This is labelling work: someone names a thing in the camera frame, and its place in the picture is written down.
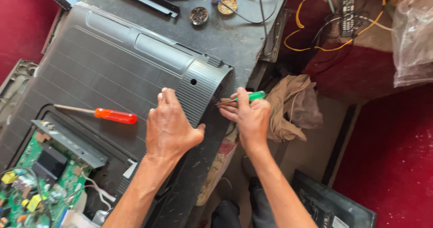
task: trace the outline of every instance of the workbench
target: workbench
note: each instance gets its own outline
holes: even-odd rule
[[[223,90],[225,97],[234,93],[237,87],[246,87],[265,44],[263,25],[250,24],[237,15],[224,16],[209,0],[169,1],[180,6],[180,14],[175,19],[136,0],[87,0],[86,3],[232,65],[234,72]],[[259,0],[237,2],[237,11],[241,15],[253,21],[262,19]],[[278,0],[275,13],[266,22],[268,32],[276,23],[283,2]],[[263,0],[265,17],[272,13],[274,4],[275,0]],[[189,14],[199,6],[208,10],[209,21],[196,28],[191,25]],[[207,125],[205,140],[189,151],[178,177],[177,189],[167,197],[168,201],[154,227],[176,228],[186,224],[229,125],[217,107],[210,112],[210,118],[213,124]]]

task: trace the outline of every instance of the red floor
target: red floor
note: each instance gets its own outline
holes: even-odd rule
[[[40,62],[58,7],[53,0],[0,0],[0,84],[19,59]]]
[[[333,188],[376,228],[433,227],[433,85],[363,106]]]

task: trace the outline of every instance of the hand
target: hand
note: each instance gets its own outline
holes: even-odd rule
[[[245,150],[253,150],[255,146],[266,146],[266,134],[269,125],[271,105],[266,100],[256,99],[251,105],[247,91],[240,87],[238,92],[230,96],[238,98],[237,102],[218,104],[219,112],[227,119],[238,124],[241,143]]]
[[[173,89],[158,94],[158,107],[150,109],[147,119],[148,157],[178,161],[184,153],[203,141],[204,124],[192,128]]]

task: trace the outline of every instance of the remote control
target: remote control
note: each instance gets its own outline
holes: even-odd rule
[[[355,25],[355,0],[341,0],[343,10],[343,21],[340,23],[340,36],[352,37],[353,26]]]

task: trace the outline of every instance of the black pants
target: black pants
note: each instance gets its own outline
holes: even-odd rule
[[[254,228],[275,228],[274,215],[257,177],[251,178],[248,190]],[[210,228],[241,228],[239,214],[239,206],[235,202],[222,201],[212,213]]]

